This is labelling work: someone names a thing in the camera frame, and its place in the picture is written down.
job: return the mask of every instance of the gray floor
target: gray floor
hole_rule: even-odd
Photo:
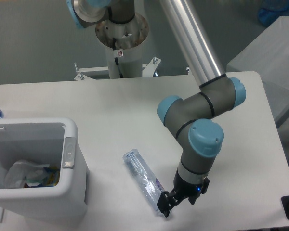
[[[265,30],[259,0],[194,0],[224,66]],[[186,72],[186,61],[155,0],[137,0],[150,24],[143,63],[162,59],[161,75]],[[64,0],[0,1],[0,84],[68,81],[79,68],[106,66],[94,27],[77,30]]]

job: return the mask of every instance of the white trash bin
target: white trash bin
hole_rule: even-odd
[[[18,160],[58,167],[58,184],[5,189],[5,176]],[[88,174],[72,120],[0,119],[0,207],[32,218],[83,215]]]

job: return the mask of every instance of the table surface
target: table surface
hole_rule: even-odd
[[[40,221],[4,212],[0,231],[197,230],[232,231],[289,226],[280,198],[289,195],[289,169],[260,76],[229,73],[247,90],[246,101],[214,119],[224,141],[210,185],[194,205],[187,200],[169,218],[155,216],[124,166],[137,148],[166,190],[182,149],[159,120],[169,95],[199,92],[193,76],[0,85],[6,118],[69,117],[90,174],[83,218]]]

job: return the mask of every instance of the light blue joint cap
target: light blue joint cap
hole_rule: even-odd
[[[162,121],[163,124],[164,120],[165,120],[165,116],[166,113],[168,111],[168,109],[171,107],[171,105],[177,101],[181,99],[179,96],[177,95],[172,95],[172,96],[168,96],[167,98],[163,99],[159,105],[158,105],[158,117],[160,118],[160,121]]]
[[[236,101],[235,105],[233,106],[235,108],[236,106],[239,106],[241,103],[245,101],[246,90],[243,83],[241,83],[238,78],[232,77],[230,78],[230,80],[233,82],[233,85],[235,86],[236,90]]]
[[[66,0],[66,4],[68,6],[69,12],[71,13],[72,18],[73,18],[77,28],[78,29],[83,29],[83,26],[80,24],[80,22],[78,21],[78,18],[75,15],[74,8],[72,6],[71,0]]]
[[[108,6],[111,0],[86,0],[87,3],[92,7],[103,8]]]
[[[214,158],[222,148],[223,129],[209,119],[199,119],[189,129],[188,140],[199,155]]]

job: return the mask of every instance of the aluminum arm tube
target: aluminum arm tube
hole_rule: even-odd
[[[225,74],[190,0],[160,0],[185,59],[200,86]]]

